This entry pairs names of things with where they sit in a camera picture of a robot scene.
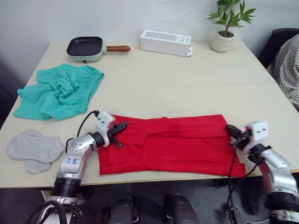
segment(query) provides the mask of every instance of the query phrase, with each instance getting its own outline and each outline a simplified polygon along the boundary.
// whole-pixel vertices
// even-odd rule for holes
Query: white wall
[[[26,83],[49,43],[81,35],[138,41],[143,29],[209,39],[221,26],[204,20],[217,0],[1,0],[0,59]],[[299,0],[247,0],[253,25],[232,31],[258,56],[276,28],[299,28]]]

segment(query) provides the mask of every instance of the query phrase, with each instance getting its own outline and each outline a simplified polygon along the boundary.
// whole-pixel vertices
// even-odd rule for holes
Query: striped cloth
[[[282,45],[267,71],[299,110],[299,34]]]

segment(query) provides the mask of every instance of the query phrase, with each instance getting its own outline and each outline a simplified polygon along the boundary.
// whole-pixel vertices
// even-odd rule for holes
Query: green leaves
[[[230,27],[243,27],[239,24],[240,21],[244,21],[251,24],[253,12],[255,12],[255,8],[251,8],[245,11],[245,0],[241,2],[241,0],[219,0],[218,3],[218,11],[217,13],[213,13],[209,15],[208,19],[219,18],[218,21],[214,22],[215,24],[224,25],[226,30]],[[234,5],[239,4],[240,12],[235,14]]]

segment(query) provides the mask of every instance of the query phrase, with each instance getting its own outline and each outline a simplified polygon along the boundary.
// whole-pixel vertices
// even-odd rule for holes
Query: white box
[[[144,30],[140,49],[178,56],[192,55],[191,36]]]

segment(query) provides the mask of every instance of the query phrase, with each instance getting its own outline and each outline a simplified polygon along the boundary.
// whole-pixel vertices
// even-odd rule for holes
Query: gray sock
[[[45,138],[35,130],[27,130],[13,137],[7,145],[7,153],[13,159],[25,159],[30,173],[40,173],[50,168],[50,162],[63,151],[58,138]]]

